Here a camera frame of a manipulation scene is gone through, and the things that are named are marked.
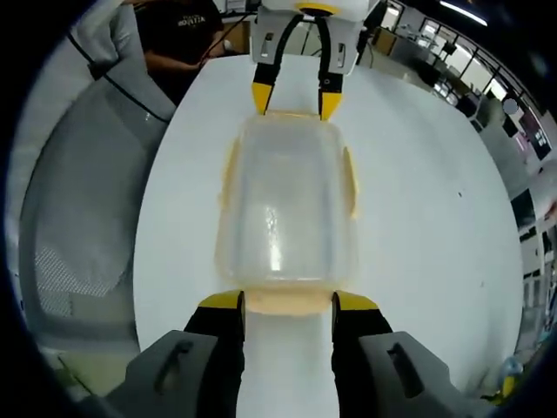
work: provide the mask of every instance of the transparent plastic container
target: transparent plastic container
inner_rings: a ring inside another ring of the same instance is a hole
[[[244,289],[338,289],[356,264],[356,193],[334,125],[291,114],[251,118],[224,172],[220,274]]]

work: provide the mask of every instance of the person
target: person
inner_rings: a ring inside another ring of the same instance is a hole
[[[178,105],[206,60],[225,55],[220,13],[212,0],[151,0],[136,16],[149,74]]]

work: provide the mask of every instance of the floor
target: floor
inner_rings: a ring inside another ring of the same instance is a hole
[[[309,28],[308,33],[307,24],[301,24],[293,32],[286,46],[285,53],[300,55],[303,51],[302,55],[309,56],[318,55],[319,50],[320,41],[315,28]],[[414,71],[402,64],[393,62],[377,51],[371,53],[371,50],[371,46],[366,49],[360,63],[361,66],[371,67],[375,71],[384,72],[407,83],[417,85],[426,91],[431,91],[431,88],[425,85]],[[89,314],[98,314],[97,310],[92,307],[95,304],[91,304],[87,300],[83,300],[83,303],[78,302],[79,300],[74,301],[74,305],[79,305],[80,310],[87,311]],[[79,394],[92,392],[94,394],[105,395],[124,380],[125,368],[134,357],[134,354],[47,352],[45,357],[55,370],[62,370],[60,375],[64,376],[64,378],[61,378],[61,381],[71,394],[75,394],[76,388],[79,388],[77,391]]]

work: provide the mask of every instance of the office desk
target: office desk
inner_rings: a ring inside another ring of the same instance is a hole
[[[270,109],[316,111],[319,61],[285,56]],[[182,329],[197,304],[233,287],[214,265],[228,150],[255,112],[249,57],[211,61],[179,105],[139,217],[134,301],[142,349]],[[375,300],[473,388],[513,353],[519,331],[519,237],[500,175],[453,107],[374,70],[346,78],[331,120],[359,180],[359,269],[346,289]],[[246,315],[241,416],[338,416],[331,313]]]

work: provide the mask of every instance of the gray chair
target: gray chair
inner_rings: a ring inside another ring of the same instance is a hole
[[[108,75],[170,119],[174,105],[143,68],[128,58]],[[50,135],[25,194],[19,241],[24,315],[39,345],[138,351],[133,249],[166,126],[100,78]]]

